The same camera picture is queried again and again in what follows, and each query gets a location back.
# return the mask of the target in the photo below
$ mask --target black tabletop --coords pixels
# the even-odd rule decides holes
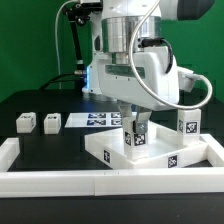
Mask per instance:
[[[181,93],[181,103],[195,104],[203,90]],[[110,169],[84,150],[84,135],[106,128],[63,128],[69,113],[116,112],[116,103],[83,99],[72,90],[28,90],[0,103],[0,143],[19,137],[21,153],[9,172],[42,170]],[[31,134],[16,133],[16,118],[24,112],[37,114]],[[213,98],[202,108],[201,132],[224,144],[224,104]],[[61,113],[58,135],[45,135],[48,113]],[[153,112],[151,120],[176,129],[175,110]],[[224,194],[129,195],[105,197],[0,199],[0,223],[223,223]]]

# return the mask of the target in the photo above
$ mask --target cable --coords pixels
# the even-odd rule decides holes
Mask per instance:
[[[159,97],[157,94],[155,94],[145,83],[144,81],[141,79],[140,75],[138,74],[138,71],[135,67],[134,64],[134,60],[133,60],[133,48],[134,48],[134,42],[135,42],[135,38],[136,35],[140,29],[140,27],[142,26],[142,24],[148,19],[148,17],[154,12],[154,10],[158,7],[160,0],[157,0],[154,4],[154,6],[148,11],[148,13],[143,17],[143,19],[137,24],[137,26],[135,27],[132,37],[131,37],[131,41],[130,41],[130,46],[129,46],[129,60],[130,60],[130,65],[131,68],[135,74],[135,77],[137,79],[137,81],[139,82],[139,84],[143,87],[143,89],[149,93],[153,98],[155,98],[157,101],[159,101],[162,104],[165,104],[173,109],[178,109],[178,110],[194,110],[194,109],[198,109],[203,107],[205,104],[208,103],[208,101],[211,99],[212,97],[212,85],[209,82],[209,80],[202,76],[202,75],[186,75],[186,77],[188,78],[192,78],[192,79],[196,79],[196,80],[201,80],[203,81],[207,88],[208,88],[208,94],[206,96],[206,98],[200,102],[199,104],[193,105],[193,106],[182,106],[182,105],[177,105],[177,104],[173,104],[173,103],[169,103],[165,100],[163,100],[161,97]]]
[[[56,54],[57,54],[57,63],[58,63],[58,74],[61,74],[61,61],[60,61],[60,52],[59,52],[59,46],[58,46],[58,21],[59,16],[62,11],[62,9],[69,3],[76,3],[79,2],[78,0],[70,0],[65,2],[60,9],[57,12],[56,19],[55,19],[55,46],[56,46]]]
[[[46,82],[44,85],[42,85],[39,90],[45,90],[47,86],[49,86],[52,82],[56,81],[56,80],[59,80],[59,79],[62,79],[64,77],[68,77],[68,76],[75,76],[73,73],[68,73],[68,74],[63,74],[63,75],[58,75],[52,79],[50,79],[48,82]]]

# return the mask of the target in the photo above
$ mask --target green backdrop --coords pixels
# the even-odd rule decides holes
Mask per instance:
[[[54,22],[63,0],[0,0],[0,101],[12,93],[38,89],[57,75]],[[199,21],[164,21],[163,36],[173,46],[181,66],[205,74],[214,95],[224,101],[224,1]],[[79,29],[82,54],[91,60],[89,26]],[[66,18],[59,22],[62,71],[75,69],[71,32]]]

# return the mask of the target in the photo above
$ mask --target black cable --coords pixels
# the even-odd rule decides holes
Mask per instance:
[[[164,38],[161,39],[161,43],[165,44],[168,48],[168,52],[169,52],[169,64],[168,67],[166,69],[166,74],[170,72],[172,66],[173,66],[173,49],[171,44]]]
[[[75,76],[73,73],[68,73],[68,74],[62,74],[62,75],[58,75],[52,79],[50,79],[48,82],[46,82],[44,85],[42,85],[39,90],[45,90],[46,87],[48,87],[52,82],[56,81],[56,80],[59,80],[61,78],[64,78],[64,77],[68,77],[68,76]]]

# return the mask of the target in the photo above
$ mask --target block with marker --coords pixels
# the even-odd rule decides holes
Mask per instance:
[[[23,113],[16,120],[17,133],[31,133],[36,126],[35,113]]]
[[[45,134],[58,134],[61,128],[61,114],[48,114],[44,120]]]

